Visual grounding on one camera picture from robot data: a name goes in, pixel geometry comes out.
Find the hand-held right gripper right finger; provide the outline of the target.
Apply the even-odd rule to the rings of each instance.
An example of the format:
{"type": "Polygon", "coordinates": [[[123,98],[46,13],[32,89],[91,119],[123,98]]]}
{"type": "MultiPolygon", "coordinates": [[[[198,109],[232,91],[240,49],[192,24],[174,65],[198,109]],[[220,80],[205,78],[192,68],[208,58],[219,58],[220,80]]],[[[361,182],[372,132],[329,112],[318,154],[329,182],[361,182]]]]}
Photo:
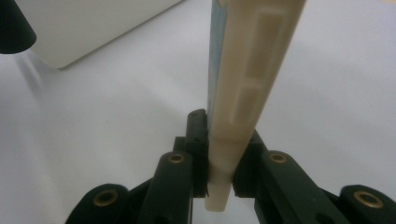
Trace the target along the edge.
{"type": "Polygon", "coordinates": [[[292,156],[267,149],[257,133],[238,164],[233,190],[254,200],[260,224],[349,224],[292,156]]]}

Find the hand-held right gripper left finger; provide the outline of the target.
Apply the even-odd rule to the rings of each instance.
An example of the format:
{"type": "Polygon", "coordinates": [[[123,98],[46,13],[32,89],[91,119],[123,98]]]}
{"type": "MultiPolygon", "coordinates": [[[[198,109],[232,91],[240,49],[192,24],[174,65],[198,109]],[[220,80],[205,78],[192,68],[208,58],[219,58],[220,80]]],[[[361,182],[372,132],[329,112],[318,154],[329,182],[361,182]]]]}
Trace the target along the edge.
{"type": "Polygon", "coordinates": [[[185,136],[159,160],[136,224],[191,224],[193,199],[207,194],[207,145],[206,112],[192,111],[185,136]]]}

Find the white plastic storage box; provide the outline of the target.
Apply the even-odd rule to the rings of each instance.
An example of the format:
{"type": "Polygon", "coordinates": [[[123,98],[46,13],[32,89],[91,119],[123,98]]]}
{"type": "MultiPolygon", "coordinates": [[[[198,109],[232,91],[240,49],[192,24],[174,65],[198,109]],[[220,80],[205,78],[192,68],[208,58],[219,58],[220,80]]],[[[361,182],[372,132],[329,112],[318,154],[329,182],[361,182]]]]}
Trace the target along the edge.
{"type": "Polygon", "coordinates": [[[32,51],[63,68],[182,0],[16,0],[36,34],[32,51]]]}

